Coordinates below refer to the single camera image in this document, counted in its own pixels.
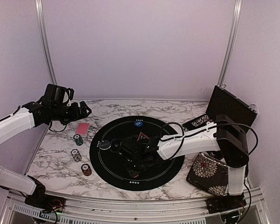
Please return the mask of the blue small blind button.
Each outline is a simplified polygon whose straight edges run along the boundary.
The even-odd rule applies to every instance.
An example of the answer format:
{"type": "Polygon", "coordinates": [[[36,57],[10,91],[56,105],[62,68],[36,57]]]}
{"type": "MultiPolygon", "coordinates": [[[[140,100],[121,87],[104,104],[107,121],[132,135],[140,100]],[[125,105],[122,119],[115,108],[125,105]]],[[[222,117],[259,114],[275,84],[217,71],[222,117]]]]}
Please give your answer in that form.
{"type": "Polygon", "coordinates": [[[143,122],[137,120],[137,121],[134,122],[134,125],[135,125],[136,127],[141,127],[141,126],[143,126],[143,122]]]}

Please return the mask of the red triangular marker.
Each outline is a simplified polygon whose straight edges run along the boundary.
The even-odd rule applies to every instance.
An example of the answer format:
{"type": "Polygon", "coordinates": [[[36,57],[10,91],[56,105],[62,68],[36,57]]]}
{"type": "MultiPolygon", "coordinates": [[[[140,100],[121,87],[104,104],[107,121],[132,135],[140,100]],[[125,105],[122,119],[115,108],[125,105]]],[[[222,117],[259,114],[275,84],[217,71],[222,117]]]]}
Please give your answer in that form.
{"type": "Polygon", "coordinates": [[[147,135],[145,135],[143,132],[140,132],[137,141],[148,140],[148,139],[149,139],[149,137],[147,135]]]}

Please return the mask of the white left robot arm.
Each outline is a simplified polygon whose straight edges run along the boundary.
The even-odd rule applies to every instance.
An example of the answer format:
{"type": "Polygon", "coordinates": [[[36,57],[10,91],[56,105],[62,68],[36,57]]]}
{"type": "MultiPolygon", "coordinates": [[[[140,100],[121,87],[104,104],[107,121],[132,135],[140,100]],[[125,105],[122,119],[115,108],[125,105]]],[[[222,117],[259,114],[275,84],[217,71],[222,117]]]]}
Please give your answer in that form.
{"type": "MultiPolygon", "coordinates": [[[[87,118],[91,114],[88,105],[72,102],[74,90],[48,84],[45,93],[34,102],[19,106],[15,112],[0,119],[0,145],[26,130],[42,124],[59,121],[67,126],[70,122],[87,118]]],[[[21,175],[0,166],[0,187],[12,189],[26,195],[29,205],[48,209],[53,198],[46,194],[45,186],[29,175],[21,175]]]]}

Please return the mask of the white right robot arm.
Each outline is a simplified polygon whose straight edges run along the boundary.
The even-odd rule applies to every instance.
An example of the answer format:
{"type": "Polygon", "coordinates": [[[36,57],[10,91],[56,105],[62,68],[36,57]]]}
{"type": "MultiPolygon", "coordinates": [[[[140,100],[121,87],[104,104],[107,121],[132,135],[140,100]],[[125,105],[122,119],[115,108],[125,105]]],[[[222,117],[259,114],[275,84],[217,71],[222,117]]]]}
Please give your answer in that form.
{"type": "Polygon", "coordinates": [[[221,159],[225,161],[227,184],[211,186],[208,191],[222,198],[226,209],[232,209],[244,197],[249,162],[248,128],[248,125],[220,114],[215,121],[181,134],[158,134],[149,139],[113,139],[111,150],[119,154],[131,170],[140,172],[176,157],[207,151],[220,152],[221,159]]]}

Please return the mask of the green poker chip stack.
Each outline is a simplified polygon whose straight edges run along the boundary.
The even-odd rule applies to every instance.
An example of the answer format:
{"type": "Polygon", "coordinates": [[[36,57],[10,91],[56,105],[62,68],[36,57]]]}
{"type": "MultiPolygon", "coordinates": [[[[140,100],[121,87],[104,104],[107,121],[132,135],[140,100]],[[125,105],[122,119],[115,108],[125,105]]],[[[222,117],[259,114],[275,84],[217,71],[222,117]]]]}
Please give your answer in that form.
{"type": "Polygon", "coordinates": [[[80,135],[80,134],[75,134],[74,136],[73,136],[73,139],[74,139],[74,141],[75,141],[75,143],[76,143],[76,145],[77,146],[81,146],[81,145],[83,145],[83,138],[82,138],[82,136],[80,135]]]}

